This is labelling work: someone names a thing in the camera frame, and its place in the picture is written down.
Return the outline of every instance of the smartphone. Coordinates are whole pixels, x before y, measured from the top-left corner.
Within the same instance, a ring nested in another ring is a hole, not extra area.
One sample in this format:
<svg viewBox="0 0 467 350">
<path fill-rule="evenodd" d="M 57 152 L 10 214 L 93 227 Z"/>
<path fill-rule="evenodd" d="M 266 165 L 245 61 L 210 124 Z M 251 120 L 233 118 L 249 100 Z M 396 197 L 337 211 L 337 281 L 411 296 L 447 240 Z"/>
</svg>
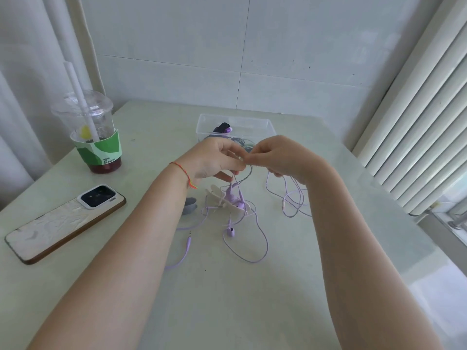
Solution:
<svg viewBox="0 0 467 350">
<path fill-rule="evenodd" d="M 15 229 L 5 241 L 24 264 L 34 264 L 125 204 L 123 195 L 101 184 Z"/>
</svg>

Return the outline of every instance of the white phone case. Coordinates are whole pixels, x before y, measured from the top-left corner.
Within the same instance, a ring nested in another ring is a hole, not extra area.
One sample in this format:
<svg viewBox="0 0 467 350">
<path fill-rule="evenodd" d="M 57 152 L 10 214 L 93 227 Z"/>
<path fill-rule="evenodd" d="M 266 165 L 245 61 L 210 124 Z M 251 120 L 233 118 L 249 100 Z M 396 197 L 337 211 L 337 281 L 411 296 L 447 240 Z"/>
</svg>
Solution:
<svg viewBox="0 0 467 350">
<path fill-rule="evenodd" d="M 115 193 L 95 209 L 85 208 L 78 198 L 70 200 L 10 232 L 5 241 L 23 263 L 34 264 L 125 205 L 125 197 Z"/>
</svg>

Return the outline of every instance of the white tiled wall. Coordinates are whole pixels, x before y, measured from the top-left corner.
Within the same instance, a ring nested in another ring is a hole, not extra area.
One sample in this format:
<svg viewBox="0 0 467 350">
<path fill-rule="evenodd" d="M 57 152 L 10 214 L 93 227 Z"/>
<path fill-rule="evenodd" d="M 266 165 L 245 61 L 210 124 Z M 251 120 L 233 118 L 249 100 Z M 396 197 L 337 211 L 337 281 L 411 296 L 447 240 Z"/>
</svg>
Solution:
<svg viewBox="0 0 467 350">
<path fill-rule="evenodd" d="M 107 95 L 322 117 L 353 147 L 441 0 L 82 0 Z"/>
</svg>

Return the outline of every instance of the red string bracelet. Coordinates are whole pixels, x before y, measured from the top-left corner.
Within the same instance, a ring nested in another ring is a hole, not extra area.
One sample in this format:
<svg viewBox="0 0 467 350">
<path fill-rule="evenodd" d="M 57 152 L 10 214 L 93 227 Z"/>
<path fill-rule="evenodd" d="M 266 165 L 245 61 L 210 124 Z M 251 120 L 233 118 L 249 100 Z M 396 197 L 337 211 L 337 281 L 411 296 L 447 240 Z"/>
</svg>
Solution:
<svg viewBox="0 0 467 350">
<path fill-rule="evenodd" d="M 178 165 L 178 166 L 182 169 L 182 171 L 185 172 L 186 176 L 188 177 L 188 186 L 189 186 L 190 188 L 198 189 L 198 187 L 195 187 L 195 186 L 193 185 L 193 183 L 191 182 L 191 178 L 190 178 L 190 176 L 188 175 L 188 172 L 187 172 L 180 164 L 178 164 L 178 163 L 176 163 L 176 162 L 171 162 L 171 163 L 173 163 L 174 165 Z"/>
</svg>

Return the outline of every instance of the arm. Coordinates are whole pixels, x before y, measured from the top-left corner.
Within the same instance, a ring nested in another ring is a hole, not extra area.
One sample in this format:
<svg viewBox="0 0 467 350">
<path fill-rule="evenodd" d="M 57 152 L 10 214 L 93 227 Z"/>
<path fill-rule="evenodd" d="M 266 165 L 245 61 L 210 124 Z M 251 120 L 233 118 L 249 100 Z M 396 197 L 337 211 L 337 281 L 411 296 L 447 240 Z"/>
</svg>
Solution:
<svg viewBox="0 0 467 350">
<path fill-rule="evenodd" d="M 192 178 L 227 182 L 245 168 L 233 141 L 207 139 L 177 160 Z M 135 349 L 184 206 L 186 174 L 168 165 L 108 243 L 61 299 L 29 345 L 39 349 Z"/>
<path fill-rule="evenodd" d="M 261 141 L 245 163 L 306 184 L 329 311 L 342 349 L 442 349 L 344 182 L 323 158 L 278 136 Z"/>
</svg>

